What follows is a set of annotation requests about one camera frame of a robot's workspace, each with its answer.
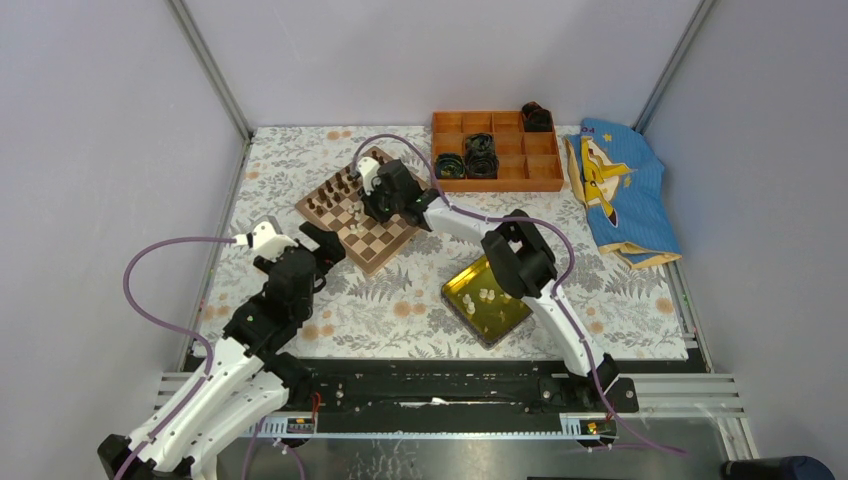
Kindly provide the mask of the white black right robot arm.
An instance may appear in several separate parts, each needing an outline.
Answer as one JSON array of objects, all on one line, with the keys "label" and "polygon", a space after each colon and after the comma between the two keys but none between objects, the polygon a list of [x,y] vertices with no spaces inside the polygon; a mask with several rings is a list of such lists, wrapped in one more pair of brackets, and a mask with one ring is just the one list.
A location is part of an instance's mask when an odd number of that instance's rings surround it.
[{"label": "white black right robot arm", "polygon": [[381,164],[362,157],[352,163],[352,171],[361,181],[364,212],[377,222],[398,215],[410,226],[480,244],[500,289],[530,308],[559,345],[567,372],[582,377],[573,386],[577,405],[597,412],[612,400],[620,370],[588,336],[566,298],[565,276],[557,272],[555,255],[538,228],[567,242],[561,231],[522,210],[495,217],[464,208],[435,187],[423,188],[399,160]]}]

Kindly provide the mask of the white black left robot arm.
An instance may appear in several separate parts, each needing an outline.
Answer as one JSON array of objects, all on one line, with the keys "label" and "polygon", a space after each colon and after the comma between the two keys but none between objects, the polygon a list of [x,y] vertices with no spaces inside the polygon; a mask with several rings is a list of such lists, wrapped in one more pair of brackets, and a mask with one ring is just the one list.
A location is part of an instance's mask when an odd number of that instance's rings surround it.
[{"label": "white black left robot arm", "polygon": [[97,454],[110,479],[214,479],[221,451],[250,427],[281,408],[296,411],[313,393],[309,371],[285,345],[313,315],[315,293],[346,251],[337,233],[305,222],[310,249],[279,232],[274,220],[215,243],[248,248],[265,275],[261,290],[232,314],[221,337],[210,342],[145,311],[130,290],[136,264],[164,247],[155,243],[125,269],[123,291],[130,306],[150,322],[199,342],[203,363],[148,420],[128,435],[112,434]]}]

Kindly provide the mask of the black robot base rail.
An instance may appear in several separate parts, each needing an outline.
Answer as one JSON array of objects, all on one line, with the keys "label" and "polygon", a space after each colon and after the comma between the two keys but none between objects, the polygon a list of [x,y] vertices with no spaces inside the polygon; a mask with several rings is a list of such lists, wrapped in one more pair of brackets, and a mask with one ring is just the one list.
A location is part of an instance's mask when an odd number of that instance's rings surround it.
[{"label": "black robot base rail", "polygon": [[559,361],[308,359],[303,394],[278,408],[322,434],[547,433],[562,414],[608,420],[639,411],[621,376],[599,396]]}]

